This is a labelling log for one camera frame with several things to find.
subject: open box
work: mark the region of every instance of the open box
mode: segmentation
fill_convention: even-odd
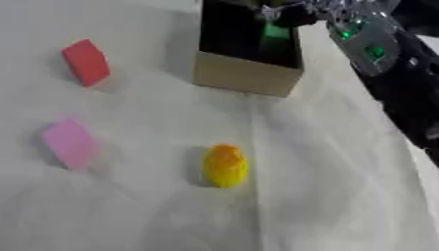
[[[282,34],[245,7],[204,1],[195,84],[286,97],[303,71],[296,28]]]

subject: yellow ball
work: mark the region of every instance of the yellow ball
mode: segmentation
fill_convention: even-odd
[[[216,145],[204,158],[203,173],[215,186],[233,187],[247,177],[247,159],[237,146]]]

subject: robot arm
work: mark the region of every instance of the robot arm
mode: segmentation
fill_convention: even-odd
[[[282,26],[326,21],[369,93],[439,167],[439,56],[386,10],[371,0],[289,0],[262,14]]]

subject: white table surface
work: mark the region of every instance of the white table surface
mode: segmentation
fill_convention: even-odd
[[[404,138],[322,25],[301,29],[306,74],[277,99],[189,83],[198,11],[189,0],[0,3],[0,250],[438,247]],[[112,68],[93,89],[59,55],[83,38]],[[41,148],[39,132],[70,116],[102,146],[90,171]],[[203,150],[222,142],[252,160],[240,188],[195,181]]]

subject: foam cube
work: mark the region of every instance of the foam cube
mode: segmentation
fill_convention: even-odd
[[[83,86],[91,86],[110,74],[104,54],[88,39],[62,50],[72,72]]]
[[[96,141],[74,119],[50,126],[43,131],[42,139],[70,170],[85,168],[96,156]]]

